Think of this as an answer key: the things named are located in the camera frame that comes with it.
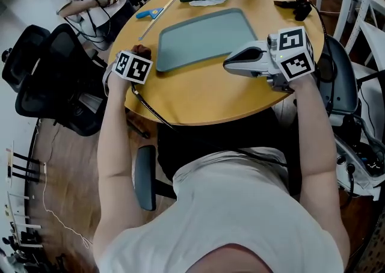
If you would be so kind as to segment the person's right forearm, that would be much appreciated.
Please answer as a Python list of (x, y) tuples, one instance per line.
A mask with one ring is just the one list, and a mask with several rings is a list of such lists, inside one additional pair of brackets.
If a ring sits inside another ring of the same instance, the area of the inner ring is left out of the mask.
[(290, 83), (297, 100), (300, 166), (305, 179), (336, 182), (336, 143), (312, 75)]

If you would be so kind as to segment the black webcam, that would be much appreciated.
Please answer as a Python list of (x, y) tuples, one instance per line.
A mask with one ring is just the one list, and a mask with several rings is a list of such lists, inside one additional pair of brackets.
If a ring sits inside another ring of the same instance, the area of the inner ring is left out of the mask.
[(296, 21), (303, 21), (312, 11), (312, 5), (308, 0), (295, 0), (293, 14)]

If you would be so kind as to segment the dark grey plastic chair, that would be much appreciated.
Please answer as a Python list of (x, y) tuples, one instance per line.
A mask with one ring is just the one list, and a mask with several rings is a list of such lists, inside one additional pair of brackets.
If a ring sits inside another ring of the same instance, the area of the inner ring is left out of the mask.
[(325, 107), (333, 113), (352, 114), (358, 107), (357, 82), (345, 48), (328, 36), (316, 65), (316, 80)]

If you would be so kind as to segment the person's left forearm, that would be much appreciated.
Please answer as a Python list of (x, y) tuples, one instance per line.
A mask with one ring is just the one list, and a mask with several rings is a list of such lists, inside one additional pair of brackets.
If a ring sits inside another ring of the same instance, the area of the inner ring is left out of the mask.
[(100, 178), (131, 174), (131, 152), (125, 111), (129, 82), (115, 73), (107, 79), (108, 99), (97, 148)]

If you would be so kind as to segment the white metal shelf frame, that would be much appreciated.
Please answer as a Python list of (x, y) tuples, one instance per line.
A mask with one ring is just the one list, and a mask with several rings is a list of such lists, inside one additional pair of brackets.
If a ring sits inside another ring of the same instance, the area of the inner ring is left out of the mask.
[(351, 52), (360, 31), (363, 32), (379, 72), (385, 72), (385, 31), (365, 22), (371, 0), (361, 0), (360, 10), (354, 28), (345, 46), (347, 54)]

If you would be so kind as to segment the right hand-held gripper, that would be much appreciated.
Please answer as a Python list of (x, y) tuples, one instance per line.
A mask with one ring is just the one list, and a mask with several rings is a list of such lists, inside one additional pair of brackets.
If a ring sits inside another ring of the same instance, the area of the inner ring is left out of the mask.
[(289, 83), (315, 71), (313, 47), (303, 26), (285, 28), (264, 41), (247, 43), (224, 61), (224, 69), (246, 77), (266, 76), (274, 91), (291, 92)]

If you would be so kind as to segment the grey-green tray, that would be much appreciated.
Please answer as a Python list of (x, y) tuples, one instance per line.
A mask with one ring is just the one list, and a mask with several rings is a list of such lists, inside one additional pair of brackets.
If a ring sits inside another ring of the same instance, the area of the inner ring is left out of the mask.
[(156, 70), (166, 73), (228, 55), (257, 39), (242, 10), (205, 14), (163, 29), (159, 34)]

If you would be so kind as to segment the blue-handled tool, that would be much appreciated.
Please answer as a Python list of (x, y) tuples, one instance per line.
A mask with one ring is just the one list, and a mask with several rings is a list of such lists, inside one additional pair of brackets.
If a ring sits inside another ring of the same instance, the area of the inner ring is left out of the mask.
[(162, 12), (163, 8), (154, 8), (151, 10), (142, 11), (136, 14), (137, 19), (142, 19), (144, 17), (151, 17), (152, 19), (156, 19)]

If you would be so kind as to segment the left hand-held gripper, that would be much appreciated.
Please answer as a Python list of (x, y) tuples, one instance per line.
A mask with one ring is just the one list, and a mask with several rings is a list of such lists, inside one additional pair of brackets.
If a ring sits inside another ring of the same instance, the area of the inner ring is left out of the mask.
[(137, 55), (130, 51), (120, 51), (115, 60), (106, 68), (102, 83), (105, 95), (108, 96), (108, 78), (115, 73), (120, 78), (135, 84), (145, 84), (153, 61)]

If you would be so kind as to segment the person's white shirt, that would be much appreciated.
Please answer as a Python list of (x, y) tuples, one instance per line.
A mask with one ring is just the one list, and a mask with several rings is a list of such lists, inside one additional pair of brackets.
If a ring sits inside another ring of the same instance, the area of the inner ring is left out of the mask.
[(273, 273), (343, 273), (332, 236), (288, 193), (282, 167), (230, 152), (192, 161), (173, 176), (176, 202), (151, 222), (119, 234), (100, 273), (186, 273), (228, 244)]

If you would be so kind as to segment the long thin ruler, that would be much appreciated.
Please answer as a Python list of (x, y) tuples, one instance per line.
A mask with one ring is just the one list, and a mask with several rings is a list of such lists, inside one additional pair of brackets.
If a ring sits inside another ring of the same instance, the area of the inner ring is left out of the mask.
[(144, 30), (144, 32), (142, 33), (141, 36), (139, 36), (138, 40), (139, 41), (142, 41), (143, 38), (145, 38), (145, 36), (147, 35), (147, 33), (152, 29), (152, 27), (154, 26), (154, 24), (160, 19), (160, 17), (167, 11), (167, 9), (169, 8), (169, 6), (171, 6), (173, 4), (175, 0), (170, 0), (162, 9), (162, 11), (157, 15), (157, 17), (155, 19), (153, 19), (150, 24), (147, 26), (147, 28)]

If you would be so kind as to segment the black mesh office chair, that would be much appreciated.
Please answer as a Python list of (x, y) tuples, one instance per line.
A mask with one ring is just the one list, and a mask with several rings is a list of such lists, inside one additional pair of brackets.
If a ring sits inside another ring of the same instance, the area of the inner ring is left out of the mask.
[(21, 82), (16, 112), (92, 136), (100, 131), (105, 112), (106, 68), (96, 50), (86, 51), (70, 25), (61, 24), (39, 46), (32, 72)]
[(14, 92), (19, 92), (24, 77), (32, 73), (40, 58), (42, 44), (50, 34), (50, 31), (45, 28), (30, 25), (26, 27), (9, 52), (2, 71), (2, 78)]

